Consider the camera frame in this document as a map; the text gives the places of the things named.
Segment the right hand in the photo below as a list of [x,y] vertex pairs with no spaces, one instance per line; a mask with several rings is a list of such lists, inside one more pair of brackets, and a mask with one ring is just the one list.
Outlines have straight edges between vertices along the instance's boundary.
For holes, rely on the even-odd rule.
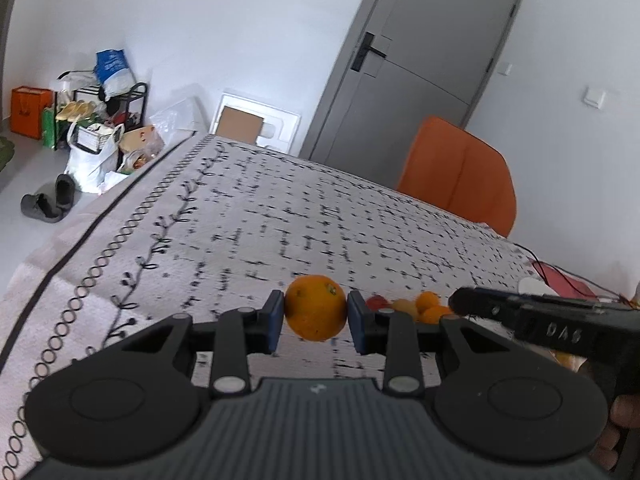
[[640,425],[640,398],[619,396],[610,409],[610,421],[591,452],[592,460],[605,470],[611,470],[618,462],[614,450],[620,440],[620,430],[638,429]]

